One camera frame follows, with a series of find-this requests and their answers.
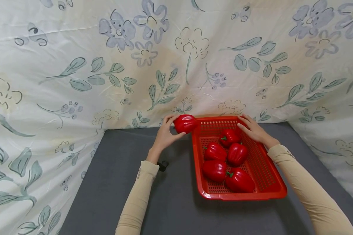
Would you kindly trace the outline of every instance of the pepper stem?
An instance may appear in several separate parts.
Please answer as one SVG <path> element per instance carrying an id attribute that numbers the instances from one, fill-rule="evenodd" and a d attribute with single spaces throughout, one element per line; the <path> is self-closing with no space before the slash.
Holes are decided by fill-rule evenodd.
<path id="1" fill-rule="evenodd" d="M 234 173 L 230 173 L 229 171 L 226 171 L 226 175 L 228 175 L 231 178 L 234 175 Z"/>

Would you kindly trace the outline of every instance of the floral fabric backdrop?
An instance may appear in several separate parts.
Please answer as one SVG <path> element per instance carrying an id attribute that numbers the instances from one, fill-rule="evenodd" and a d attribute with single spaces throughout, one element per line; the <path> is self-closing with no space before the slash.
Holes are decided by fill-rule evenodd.
<path id="1" fill-rule="evenodd" d="M 289 121 L 353 196 L 353 0 L 8 3 L 0 234 L 58 234 L 105 129 L 172 113 Z"/>

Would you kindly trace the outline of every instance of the gray table surface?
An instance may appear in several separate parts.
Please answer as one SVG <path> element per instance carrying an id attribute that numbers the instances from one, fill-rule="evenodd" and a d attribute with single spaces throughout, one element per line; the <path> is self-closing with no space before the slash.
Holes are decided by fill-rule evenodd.
<path id="1" fill-rule="evenodd" d="M 287 123 L 262 126 L 288 147 L 353 224 L 353 199 L 298 134 Z M 140 161 L 146 158 L 157 130 L 106 131 L 60 235 L 114 234 Z M 170 165 L 154 181 L 142 235 L 314 234 L 307 212 L 288 183 L 288 196 L 279 200 L 226 202 L 202 198 L 196 188 L 190 135 L 165 149 L 160 160 Z"/>

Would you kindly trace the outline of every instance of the red bell pepper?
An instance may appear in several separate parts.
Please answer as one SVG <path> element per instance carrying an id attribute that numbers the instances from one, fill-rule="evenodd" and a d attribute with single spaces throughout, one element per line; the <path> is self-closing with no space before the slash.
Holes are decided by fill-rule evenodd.
<path id="1" fill-rule="evenodd" d="M 234 193 L 252 193 L 255 189 L 255 183 L 246 171 L 241 168 L 232 168 L 227 171 L 225 179 L 226 186 Z"/>
<path id="2" fill-rule="evenodd" d="M 229 148 L 229 154 L 227 161 L 230 165 L 238 167 L 245 162 L 248 155 L 248 150 L 246 146 L 233 143 Z"/>
<path id="3" fill-rule="evenodd" d="M 202 164 L 203 175 L 213 181 L 223 182 L 226 176 L 227 165 L 223 161 L 209 160 Z"/>
<path id="4" fill-rule="evenodd" d="M 206 160 L 220 160 L 226 161 L 226 151 L 218 143 L 211 142 L 208 147 L 204 147 L 206 150 L 204 152 L 204 157 Z"/>
<path id="5" fill-rule="evenodd" d="M 177 133 L 190 133 L 198 126 L 195 117 L 189 114 L 182 114 L 174 120 L 174 126 Z"/>
<path id="6" fill-rule="evenodd" d="M 226 148 L 233 143 L 238 143 L 241 141 L 241 137 L 239 137 L 233 129 L 226 129 L 220 135 L 220 141 Z"/>

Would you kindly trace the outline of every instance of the beige sleeve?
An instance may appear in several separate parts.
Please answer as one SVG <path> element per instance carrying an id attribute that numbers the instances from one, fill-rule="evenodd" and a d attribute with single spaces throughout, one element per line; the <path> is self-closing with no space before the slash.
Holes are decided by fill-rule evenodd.
<path id="1" fill-rule="evenodd" d="M 276 145 L 268 155 L 279 166 L 307 210 L 317 235 L 353 235 L 353 226 L 330 195 L 295 160 L 285 146 Z"/>
<path id="2" fill-rule="evenodd" d="M 141 225 L 148 206 L 149 194 L 151 192 L 154 178 L 157 175 L 158 165 L 148 161 L 142 161 L 137 173 L 137 178 L 129 193 L 120 215 L 116 235 L 139 235 Z"/>

